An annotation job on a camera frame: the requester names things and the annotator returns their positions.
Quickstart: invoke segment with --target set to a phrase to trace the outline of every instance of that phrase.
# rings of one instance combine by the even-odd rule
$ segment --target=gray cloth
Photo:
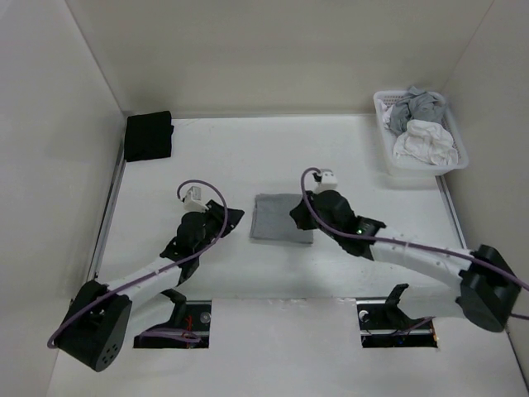
[[[407,130],[407,122],[410,120],[441,124],[445,110],[446,102],[438,93],[411,87],[406,95],[393,106],[389,118],[389,129],[400,135]]]
[[[298,230],[288,213],[301,202],[301,194],[258,194],[255,196],[254,217],[250,237],[312,244],[312,230]]]

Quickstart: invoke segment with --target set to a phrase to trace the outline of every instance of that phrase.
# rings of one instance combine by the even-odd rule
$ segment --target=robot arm
[[[191,188],[183,202],[191,212],[182,217],[176,237],[159,258],[143,269],[106,285],[91,280],[81,287],[63,323],[109,291],[119,290],[145,278],[103,300],[66,327],[55,339],[59,349],[95,371],[102,371],[115,360],[126,339],[167,322],[175,311],[185,305],[185,297],[172,288],[191,277],[198,268],[199,256],[168,270],[163,269],[210,245],[222,229],[225,212],[224,207],[213,200],[203,205],[198,187]],[[227,225],[221,237],[227,236],[243,215],[244,211],[229,208]]]
[[[299,229],[318,228],[353,256],[400,265],[442,283],[434,288],[397,285],[384,305],[395,319],[396,328],[413,323],[411,318],[426,316],[467,318],[491,332],[501,332],[505,328],[521,289],[518,285],[473,264],[470,259],[377,242],[373,237],[407,242],[411,239],[383,222],[356,216],[348,201],[335,191],[337,181],[332,171],[321,170],[314,174],[314,179],[317,188],[307,191],[307,197],[318,217],[333,229],[359,238],[342,237],[322,227],[310,214],[304,200],[290,212]],[[451,251],[486,261],[513,274],[499,252],[490,246],[481,246],[477,251]]]

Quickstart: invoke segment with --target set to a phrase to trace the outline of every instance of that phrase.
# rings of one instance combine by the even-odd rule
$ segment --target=folded black cloth
[[[171,157],[171,112],[130,116],[126,120],[125,160],[153,160]]]

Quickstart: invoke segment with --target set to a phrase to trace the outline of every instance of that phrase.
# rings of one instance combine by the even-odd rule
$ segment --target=white laundry basket
[[[394,176],[436,176],[443,175],[449,171],[466,168],[469,164],[469,156],[463,146],[463,141],[457,127],[455,126],[454,116],[449,108],[446,109],[445,116],[442,119],[442,126],[454,137],[454,148],[459,155],[459,161],[454,165],[429,165],[417,160],[411,155],[401,155],[398,158],[393,156],[393,147],[397,140],[397,135],[384,127],[382,122],[382,110],[379,100],[386,105],[391,106],[403,98],[407,91],[378,91],[374,96],[374,108],[377,112],[377,125],[382,139],[384,148],[384,159],[388,166],[388,171]]]

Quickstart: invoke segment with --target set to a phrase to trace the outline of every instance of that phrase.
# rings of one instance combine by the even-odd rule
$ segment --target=purple cable
[[[164,337],[179,342],[198,343],[200,337],[187,329],[152,328],[140,334],[140,337]]]
[[[118,287],[112,291],[108,291],[106,294],[104,295],[101,295],[99,298],[95,299],[92,303],[86,305],[84,308],[82,308],[81,310],[79,310],[76,314],[74,314],[72,317],[68,318],[66,321],[64,321],[64,323],[60,324],[60,327],[57,328],[57,330],[55,332],[53,332],[53,334],[51,335],[50,339],[48,339],[48,348],[49,349],[56,349],[57,346],[55,345],[55,339],[67,328],[69,327],[70,325],[72,325],[72,323],[76,320],[78,320],[81,316],[83,316],[84,314],[86,314],[88,311],[92,310],[93,308],[95,308],[97,305],[99,305],[101,302],[105,301],[106,299],[110,298],[111,296],[115,295],[115,294],[119,294],[120,292],[124,291],[125,289],[128,289],[134,285],[137,285],[139,283],[142,283],[148,279],[151,279],[152,277],[158,275],[159,273],[162,273],[164,271],[167,271],[169,269],[172,269],[174,268],[175,266],[178,266],[178,265],[182,265],[183,263],[187,262],[187,261],[191,261],[195,258],[197,258],[198,256],[202,255],[204,252],[206,252],[207,250],[209,250],[212,246],[215,245],[215,243],[218,242],[218,240],[221,238],[222,234],[224,234],[224,231],[226,230],[226,226],[228,224],[228,206],[226,204],[226,200],[224,199],[224,196],[222,195],[222,193],[219,191],[219,189],[217,189],[215,186],[213,186],[212,184],[204,181],[204,180],[200,180],[200,179],[190,179],[190,180],[186,180],[185,182],[183,182],[176,190],[176,195],[178,197],[178,199],[180,199],[180,190],[186,185],[186,184],[203,184],[204,186],[207,186],[208,188],[212,189],[219,197],[219,199],[222,201],[222,206],[224,207],[224,222],[222,223],[222,227],[221,227],[221,231],[218,233],[218,235],[213,239],[213,241],[211,242],[211,244],[209,244],[208,246],[204,247],[201,251],[199,252],[196,252],[194,254],[192,254],[191,256],[188,256],[186,258],[183,258],[182,260],[180,261],[176,261],[175,263],[171,263],[165,267],[162,267],[160,270],[158,271],[153,271],[152,273],[149,273],[148,275],[144,275],[142,277],[139,277],[133,281],[130,281],[124,285],[122,285],[121,287]]]
[[[307,205],[308,212],[311,213],[312,217],[316,220],[316,222],[318,222],[324,229],[328,230],[329,232],[336,234],[337,236],[340,236],[340,237],[352,238],[354,240],[366,240],[369,242],[386,242],[388,244],[397,244],[399,246],[408,246],[411,248],[417,248],[418,250],[436,252],[436,253],[445,254],[448,256],[455,256],[456,258],[464,259],[466,261],[471,261],[472,263],[475,263],[476,265],[481,265],[491,271],[494,271],[498,273],[499,275],[503,276],[504,278],[506,278],[507,280],[512,281],[514,284],[521,286],[524,290],[529,291],[529,284],[526,283],[525,281],[518,279],[515,275],[511,275],[510,273],[507,273],[505,270],[499,269],[495,267],[494,265],[491,265],[488,262],[482,261],[478,258],[474,258],[473,256],[470,256],[470,255],[460,254],[459,252],[446,250],[445,248],[438,248],[436,246],[425,246],[423,244],[417,244],[416,242],[405,242],[404,240],[397,240],[394,238],[372,237],[372,236],[349,234],[349,233],[341,232],[335,229],[334,227],[330,227],[325,222],[323,222],[323,220],[317,215],[316,211],[312,209],[311,202],[308,199],[307,191],[305,190],[305,177],[310,172],[319,173],[321,171],[320,169],[316,167],[310,167],[303,171],[301,175],[301,191],[303,195],[303,201],[305,202],[305,205]],[[523,314],[511,313],[511,316],[514,318],[521,318],[521,319],[529,320],[529,316],[526,316]]]
[[[401,335],[408,335],[411,331],[413,331],[414,329],[417,329],[419,327],[422,327],[424,324],[426,323],[429,323],[431,320],[433,320],[435,317],[425,317],[421,322],[415,324],[415,325],[412,325],[410,328],[408,329],[405,329],[404,331],[398,331],[398,332],[395,332],[393,335],[394,336],[401,336]]]

